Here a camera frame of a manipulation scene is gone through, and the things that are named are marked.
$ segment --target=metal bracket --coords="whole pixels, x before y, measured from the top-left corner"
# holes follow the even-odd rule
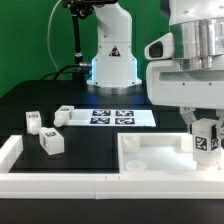
[[[191,124],[197,120],[194,111],[195,108],[193,107],[180,107],[180,115],[187,124],[187,131],[189,134],[191,134]]]

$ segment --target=small cube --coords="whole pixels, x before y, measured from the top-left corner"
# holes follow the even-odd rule
[[[72,119],[72,112],[73,111],[74,111],[73,106],[61,106],[55,112],[54,125],[56,127],[61,127],[62,125],[66,124],[66,121]]]
[[[41,128],[39,132],[40,145],[46,150],[48,155],[63,153],[64,138],[55,128]]]
[[[26,125],[28,134],[37,135],[41,128],[40,112],[26,112]]]

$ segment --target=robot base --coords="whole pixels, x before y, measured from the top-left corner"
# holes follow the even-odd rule
[[[96,85],[88,85],[89,91],[94,91],[103,94],[111,94],[111,95],[118,95],[118,94],[126,94],[126,93],[133,93],[142,90],[142,84],[137,84],[128,87],[101,87]]]

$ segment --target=black cable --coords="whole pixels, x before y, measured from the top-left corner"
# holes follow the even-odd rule
[[[57,80],[58,77],[60,76],[60,74],[63,73],[64,71],[66,71],[67,69],[70,69],[70,68],[77,68],[77,67],[79,67],[79,65],[74,64],[74,65],[67,65],[67,66],[61,68],[58,72],[56,72],[56,75],[55,75],[55,77],[54,77],[53,80]]]
[[[44,80],[44,79],[46,79],[47,77],[49,77],[49,76],[52,76],[52,75],[56,75],[58,72],[52,72],[52,73],[48,73],[48,74],[46,74],[44,77],[42,77],[40,80]],[[61,74],[71,74],[72,72],[60,72],[60,75]]]

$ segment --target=cable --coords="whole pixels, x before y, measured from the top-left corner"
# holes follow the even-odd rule
[[[47,30],[47,49],[48,49],[48,54],[51,58],[52,63],[54,64],[54,67],[56,68],[56,70],[59,70],[58,65],[56,64],[53,55],[51,53],[51,44],[50,44],[50,37],[51,37],[51,25],[52,25],[52,20],[54,17],[54,14],[56,12],[57,7],[59,6],[59,4],[61,3],[61,0],[59,0],[56,5],[54,6],[50,18],[49,18],[49,22],[48,22],[48,30]]]
[[[71,74],[72,72],[60,72],[60,75],[61,74]],[[57,75],[58,74],[58,72],[51,72],[51,73],[48,73],[48,74],[46,74],[44,77],[42,77],[40,80],[44,80],[44,79],[46,79],[47,77],[49,77],[49,76],[52,76],[52,75]]]
[[[148,44],[150,43],[150,39],[149,39],[149,31],[148,31],[148,27],[147,27],[147,21],[146,21],[146,3],[145,0],[142,0],[142,7],[143,7],[143,19],[144,19],[144,28],[145,28],[145,33],[146,33],[146,39]]]
[[[55,77],[54,77],[53,80],[57,80],[58,77],[60,76],[60,74],[63,73],[64,71],[66,71],[67,69],[70,69],[70,68],[77,68],[77,67],[79,67],[79,65],[74,64],[74,65],[67,65],[67,66],[61,68],[58,72],[55,73],[56,75],[55,75]]]

